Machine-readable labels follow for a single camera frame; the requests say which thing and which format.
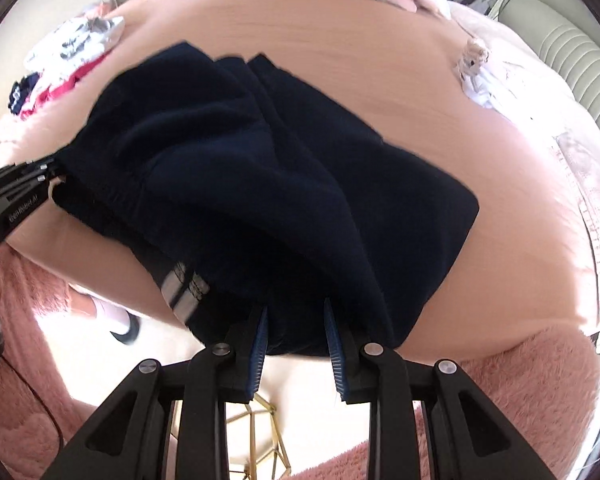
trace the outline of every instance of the person's leg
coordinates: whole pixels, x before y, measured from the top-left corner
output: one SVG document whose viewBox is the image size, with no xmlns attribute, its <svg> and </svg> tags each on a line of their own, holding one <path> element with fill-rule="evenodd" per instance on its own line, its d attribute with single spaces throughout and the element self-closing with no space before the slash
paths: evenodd
<svg viewBox="0 0 600 480">
<path fill-rule="evenodd" d="M 69 297 L 72 315 L 97 320 L 123 343 L 132 343 L 138 337 L 139 319 L 126 309 L 89 294 L 81 294 L 72 287 L 69 288 Z"/>
</svg>

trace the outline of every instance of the floor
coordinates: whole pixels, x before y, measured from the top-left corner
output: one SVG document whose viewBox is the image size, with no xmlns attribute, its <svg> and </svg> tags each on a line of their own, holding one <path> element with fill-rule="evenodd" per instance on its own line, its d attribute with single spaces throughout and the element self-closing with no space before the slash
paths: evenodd
<svg viewBox="0 0 600 480">
<path fill-rule="evenodd" d="M 42 329 L 58 368 L 75 399 L 100 404 L 146 358 L 162 364 L 189 359 L 202 345 L 187 331 L 143 319 L 140 335 L 124 346 L 94 321 L 47 317 Z M 368 406 L 340 402 L 327 360 L 270 357 L 265 360 L 260 394 L 278 408 L 278 421 L 294 473 L 356 446 L 368 435 Z M 235 413 L 240 407 L 230 407 Z M 266 416 L 256 420 L 256 436 L 270 435 Z M 246 462 L 248 422 L 230 425 L 232 463 Z"/>
</svg>

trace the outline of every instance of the dark fabric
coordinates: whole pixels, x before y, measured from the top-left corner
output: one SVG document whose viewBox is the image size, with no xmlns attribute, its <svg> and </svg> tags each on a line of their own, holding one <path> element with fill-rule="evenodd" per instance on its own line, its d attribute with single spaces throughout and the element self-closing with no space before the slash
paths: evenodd
<svg viewBox="0 0 600 480">
<path fill-rule="evenodd" d="M 118 76 L 57 157 L 60 206 L 210 285 L 196 336 L 221 340 L 261 303 L 269 353 L 326 354 L 326 297 L 397 347 L 478 213 L 458 181 L 266 57 L 188 44 Z"/>
<path fill-rule="evenodd" d="M 34 72 L 23 77 L 20 82 L 15 82 L 11 87 L 11 93 L 9 94 L 9 110 L 12 114 L 18 115 L 22 105 L 27 100 L 27 97 L 31 94 L 33 87 L 40 79 L 40 74 Z"/>
</svg>

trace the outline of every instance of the gold geometric stand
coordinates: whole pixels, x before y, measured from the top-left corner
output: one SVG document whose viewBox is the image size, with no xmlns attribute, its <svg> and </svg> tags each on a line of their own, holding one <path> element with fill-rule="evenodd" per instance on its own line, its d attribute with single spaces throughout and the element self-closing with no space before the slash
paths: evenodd
<svg viewBox="0 0 600 480">
<path fill-rule="evenodd" d="M 258 472 L 261 476 L 264 476 L 265 469 L 271 471 L 271 480 L 278 480 L 280 478 L 286 478 L 291 475 L 291 464 L 289 458 L 286 455 L 285 444 L 282 442 L 282 435 L 278 429 L 278 422 L 276 420 L 276 407 L 264 400 L 260 395 L 255 394 L 253 399 L 254 403 L 258 405 L 257 408 L 252 408 L 250 404 L 245 404 L 245 411 L 238 415 L 227 418 L 227 426 L 232 422 L 241 420 L 246 416 L 249 417 L 249 459 L 241 470 L 230 470 L 231 478 L 235 480 L 258 480 Z M 269 415 L 271 423 L 271 445 L 269 449 L 265 450 L 260 456 L 256 454 L 256 416 Z M 278 469 L 278 462 L 284 466 L 282 474 L 276 474 Z"/>
</svg>

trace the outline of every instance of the white fabric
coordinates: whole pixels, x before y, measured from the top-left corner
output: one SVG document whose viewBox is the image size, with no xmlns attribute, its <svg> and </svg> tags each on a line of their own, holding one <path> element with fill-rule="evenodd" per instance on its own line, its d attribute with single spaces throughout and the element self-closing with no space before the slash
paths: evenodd
<svg viewBox="0 0 600 480">
<path fill-rule="evenodd" d="M 131 328 L 129 313 L 122 307 L 94 296 L 91 301 L 96 306 L 96 321 L 104 328 L 116 334 L 125 335 Z"/>
<path fill-rule="evenodd" d="M 522 132 L 544 139 L 564 168 L 596 264 L 597 323 L 589 331 L 600 331 L 600 130 L 566 81 L 514 31 L 465 6 L 451 4 L 450 8 L 453 19 L 479 38 L 470 40 L 458 65 L 465 93 L 499 111 Z"/>
<path fill-rule="evenodd" d="M 115 301 L 108 300 L 107 298 L 104 298 L 103 296 L 97 294 L 96 292 L 93 292 L 92 290 L 89 290 L 84 286 L 77 285 L 75 283 L 69 283 L 69 286 L 76 292 L 80 292 L 80 294 L 86 294 L 87 296 L 91 296 L 91 299 L 97 298 L 99 300 L 105 301 L 106 303 L 111 303 L 116 307 L 123 308 L 126 310 L 126 307 L 124 307 L 123 305 L 116 303 Z"/>
<path fill-rule="evenodd" d="M 40 40 L 25 57 L 24 66 L 30 72 L 44 72 L 66 80 L 81 66 L 111 50 L 124 28 L 121 16 L 109 20 L 72 18 Z"/>
<path fill-rule="evenodd" d="M 187 323 L 202 297 L 209 292 L 209 286 L 205 280 L 194 274 L 185 290 L 178 296 L 185 280 L 185 271 L 183 264 L 177 264 L 164 279 L 160 288 L 164 301 L 173 309 L 175 317 L 183 324 Z"/>
<path fill-rule="evenodd" d="M 471 39 L 458 63 L 464 93 L 485 108 L 493 108 L 520 130 L 557 137 L 564 121 L 547 106 L 542 80 L 524 67 L 498 59 L 480 39 Z"/>
</svg>

